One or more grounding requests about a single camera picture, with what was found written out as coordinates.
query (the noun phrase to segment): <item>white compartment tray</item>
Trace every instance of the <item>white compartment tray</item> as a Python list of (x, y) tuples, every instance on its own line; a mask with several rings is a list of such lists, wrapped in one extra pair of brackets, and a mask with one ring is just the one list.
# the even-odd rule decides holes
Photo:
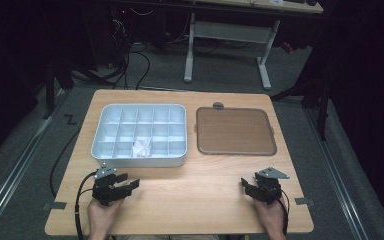
[[(134, 154), (135, 142), (146, 140), (148, 147)], [(186, 110), (179, 104), (107, 105), (102, 110), (91, 152), (101, 165), (181, 166), (187, 152)]]

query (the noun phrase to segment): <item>wooden table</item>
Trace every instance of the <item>wooden table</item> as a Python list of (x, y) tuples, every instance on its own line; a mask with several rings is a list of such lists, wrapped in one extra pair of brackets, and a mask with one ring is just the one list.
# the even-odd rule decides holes
[[(222, 102), (225, 107), (259, 108), (267, 112), (274, 129), (277, 153), (273, 156), (204, 155), (197, 149), (196, 110)], [(177, 103), (186, 108), (188, 152), (183, 166), (176, 168), (125, 168), (129, 180), (140, 179), (120, 209), (111, 234), (245, 234), (262, 233), (252, 199), (244, 194), (241, 177), (251, 184), (254, 172), (274, 167), (290, 176), (280, 180), (291, 200), (288, 232), (305, 233), (313, 229), (306, 205), (294, 199), (303, 193), (295, 173), (282, 131), (269, 96), (163, 91), (96, 91), (74, 147), (56, 201), (64, 210), (53, 209), (46, 223), (49, 235), (76, 235), (74, 202), (84, 177), (99, 168), (91, 156), (91, 146), (101, 111), (111, 103)], [(91, 188), (93, 179), (83, 189)], [(89, 233), (86, 208), (91, 192), (80, 198), (81, 224)]]

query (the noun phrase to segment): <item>table leg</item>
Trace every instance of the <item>table leg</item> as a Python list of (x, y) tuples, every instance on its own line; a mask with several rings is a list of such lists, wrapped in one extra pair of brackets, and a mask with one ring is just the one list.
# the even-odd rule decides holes
[(271, 89), (269, 75), (267, 74), (266, 61), (267, 61), (267, 57), (269, 56), (270, 49), (273, 45), (274, 38), (276, 37), (279, 24), (280, 24), (279, 20), (274, 22), (269, 34), (269, 38), (266, 43), (266, 47), (263, 52), (263, 56), (257, 58), (258, 69), (260, 70), (261, 81), (263, 82), (263, 88), (265, 90)]
[(191, 23), (189, 29), (189, 48), (188, 55), (186, 56), (186, 66), (185, 66), (185, 82), (192, 81), (192, 70), (193, 70), (193, 40), (195, 34), (195, 13), (191, 13)]

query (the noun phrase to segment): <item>human hand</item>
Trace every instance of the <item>human hand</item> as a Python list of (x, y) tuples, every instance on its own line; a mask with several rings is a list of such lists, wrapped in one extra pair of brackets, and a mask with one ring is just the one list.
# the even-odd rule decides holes
[(109, 206), (102, 205), (98, 200), (92, 198), (87, 207), (90, 225), (90, 240), (105, 239), (117, 216), (118, 209), (124, 199), (111, 202)]
[(257, 209), (258, 221), (269, 235), (270, 240), (285, 240), (286, 236), (283, 233), (283, 220), (284, 214), (283, 207), (279, 202), (274, 201), (272, 204), (267, 205), (255, 198), (252, 199)]

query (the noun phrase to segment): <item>brown tray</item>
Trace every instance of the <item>brown tray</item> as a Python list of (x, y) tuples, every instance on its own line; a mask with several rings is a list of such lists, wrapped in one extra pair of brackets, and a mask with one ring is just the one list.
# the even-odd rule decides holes
[(204, 154), (274, 155), (277, 151), (262, 109), (201, 107), (196, 112), (198, 149)]

